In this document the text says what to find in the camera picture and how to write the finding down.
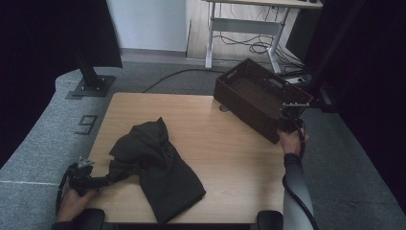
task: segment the table leg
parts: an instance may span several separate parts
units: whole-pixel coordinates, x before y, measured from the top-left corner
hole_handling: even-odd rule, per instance
[[[213,6],[212,6],[212,15],[210,17],[210,24],[209,24],[209,44],[207,44],[207,49],[206,49],[206,69],[212,69],[214,9],[215,9],[215,3],[213,3]]]
[[[285,22],[286,22],[287,15],[289,14],[289,10],[290,10],[290,8],[285,8],[283,18],[282,18],[282,20],[280,22],[280,27],[278,28],[278,31],[274,36],[274,40],[272,41],[271,49],[268,50],[268,56],[271,59],[271,64],[272,64],[272,67],[274,68],[275,74],[280,74],[281,73],[281,68],[280,68],[279,63],[278,63],[279,59],[278,59],[278,57],[276,55],[276,50],[277,50],[278,44],[279,44],[279,42],[281,40],[281,35],[282,35],[282,32],[283,32],[283,28],[284,28],[284,25],[285,25]]]

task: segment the brown wooden box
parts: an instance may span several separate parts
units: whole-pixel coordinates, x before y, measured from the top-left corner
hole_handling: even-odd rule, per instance
[[[247,58],[217,78],[214,98],[239,119],[276,144],[283,104],[308,104],[313,97]],[[301,115],[304,106],[291,106],[289,113]]]

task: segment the white wall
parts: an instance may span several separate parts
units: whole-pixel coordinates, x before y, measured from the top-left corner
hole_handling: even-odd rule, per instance
[[[187,0],[107,0],[120,48],[185,52]]]

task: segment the gray carpet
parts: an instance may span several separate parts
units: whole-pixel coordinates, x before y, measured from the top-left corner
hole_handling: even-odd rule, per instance
[[[201,66],[124,62],[124,69],[96,68],[116,80],[105,98],[65,100],[81,79],[74,71],[56,80],[56,93],[26,140],[0,171],[0,229],[50,229],[57,185],[67,166],[87,157],[116,92],[143,92],[159,79]],[[218,67],[214,70],[226,71]],[[213,95],[218,73],[186,72],[148,93]],[[97,116],[88,135],[82,116]],[[311,140],[304,171],[321,229],[406,229],[406,218],[338,114],[309,108],[303,118]]]

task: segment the human hand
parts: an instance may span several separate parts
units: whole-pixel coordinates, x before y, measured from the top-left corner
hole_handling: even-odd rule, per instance
[[[97,190],[89,190],[84,196],[65,185],[65,193],[60,203],[60,209],[56,216],[56,222],[72,221],[86,208],[89,201],[95,196]]]
[[[283,153],[301,153],[301,139],[299,137],[298,131],[294,132],[284,132],[280,129],[277,130],[278,135],[280,136],[280,142],[283,149]],[[306,142],[310,137],[306,134],[304,136],[304,141]]]

